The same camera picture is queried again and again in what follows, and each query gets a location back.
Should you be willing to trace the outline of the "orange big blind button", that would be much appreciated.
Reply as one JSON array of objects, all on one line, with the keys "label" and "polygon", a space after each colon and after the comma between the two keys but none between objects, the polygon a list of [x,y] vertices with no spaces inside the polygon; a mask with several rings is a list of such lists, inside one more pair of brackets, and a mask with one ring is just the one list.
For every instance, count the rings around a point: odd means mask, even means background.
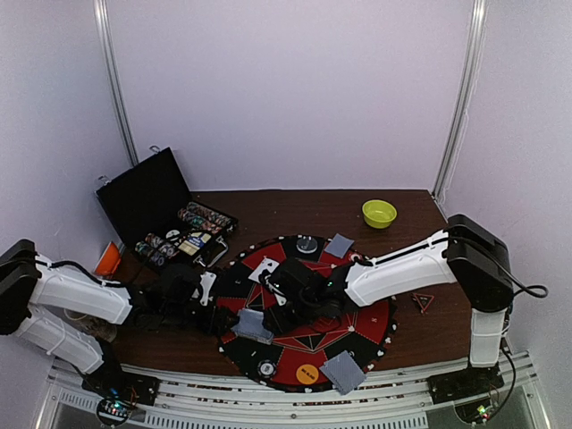
[{"label": "orange big blind button", "polygon": [[319,379],[320,372],[318,368],[311,364],[303,364],[296,370],[296,378],[303,385],[312,385]]}]

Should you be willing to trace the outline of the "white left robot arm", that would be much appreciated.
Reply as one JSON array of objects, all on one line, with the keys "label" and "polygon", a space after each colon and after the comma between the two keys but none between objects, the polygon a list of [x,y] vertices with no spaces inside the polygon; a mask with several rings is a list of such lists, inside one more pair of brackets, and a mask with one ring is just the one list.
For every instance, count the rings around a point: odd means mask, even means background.
[{"label": "white left robot arm", "polygon": [[1,255],[1,333],[36,344],[63,359],[110,397],[123,395],[128,376],[117,368],[108,341],[65,322],[52,308],[94,316],[112,325],[155,330],[195,325],[226,332],[238,317],[215,304],[217,276],[171,264],[153,282],[137,285],[96,277],[80,264],[52,261],[22,239]]}]

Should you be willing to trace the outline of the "three of spades card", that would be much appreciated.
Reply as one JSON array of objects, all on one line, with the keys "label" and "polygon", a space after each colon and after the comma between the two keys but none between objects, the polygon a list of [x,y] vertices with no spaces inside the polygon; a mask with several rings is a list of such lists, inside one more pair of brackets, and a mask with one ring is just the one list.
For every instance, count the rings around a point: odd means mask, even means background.
[{"label": "three of spades card", "polygon": [[273,273],[273,271],[280,265],[279,262],[264,257],[263,260],[258,264],[258,266],[251,272],[248,279],[252,282],[261,282],[260,278],[267,277]]}]

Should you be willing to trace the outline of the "black poker chip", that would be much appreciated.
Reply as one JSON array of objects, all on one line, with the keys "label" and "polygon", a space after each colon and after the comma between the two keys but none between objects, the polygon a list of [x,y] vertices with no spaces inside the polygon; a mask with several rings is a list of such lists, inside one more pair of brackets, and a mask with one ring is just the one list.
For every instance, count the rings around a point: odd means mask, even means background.
[{"label": "black poker chip", "polygon": [[257,372],[263,379],[271,379],[276,373],[276,364],[269,360],[261,360],[257,365]]}]

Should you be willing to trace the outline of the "dealt blue-backed playing cards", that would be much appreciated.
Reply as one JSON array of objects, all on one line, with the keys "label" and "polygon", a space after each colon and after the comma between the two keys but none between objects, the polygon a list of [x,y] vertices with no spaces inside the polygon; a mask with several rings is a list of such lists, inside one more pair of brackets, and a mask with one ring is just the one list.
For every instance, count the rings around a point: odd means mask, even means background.
[{"label": "dealt blue-backed playing cards", "polygon": [[354,391],[366,379],[366,374],[347,350],[325,361],[319,370],[340,395]]}]

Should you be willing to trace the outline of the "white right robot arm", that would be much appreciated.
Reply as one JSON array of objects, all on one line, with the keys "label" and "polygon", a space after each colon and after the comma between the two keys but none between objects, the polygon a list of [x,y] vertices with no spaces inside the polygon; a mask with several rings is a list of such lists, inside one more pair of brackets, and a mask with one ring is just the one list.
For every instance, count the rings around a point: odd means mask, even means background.
[{"label": "white right robot arm", "polygon": [[348,311],[424,287],[457,283],[471,305],[469,367],[458,387],[477,394],[492,380],[505,315],[513,302],[506,244],[463,214],[415,245],[332,268],[329,276],[289,257],[259,279],[283,299],[264,312],[263,326],[275,335],[289,333],[324,316]]}]

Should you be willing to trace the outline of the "grey playing card deck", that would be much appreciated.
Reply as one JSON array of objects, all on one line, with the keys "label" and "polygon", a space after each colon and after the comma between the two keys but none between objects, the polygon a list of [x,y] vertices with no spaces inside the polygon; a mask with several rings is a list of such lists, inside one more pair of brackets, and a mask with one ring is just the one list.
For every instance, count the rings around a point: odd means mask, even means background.
[{"label": "grey playing card deck", "polygon": [[273,342],[274,334],[264,327],[263,312],[242,308],[238,312],[238,318],[238,322],[231,328],[235,335],[266,345]]}]

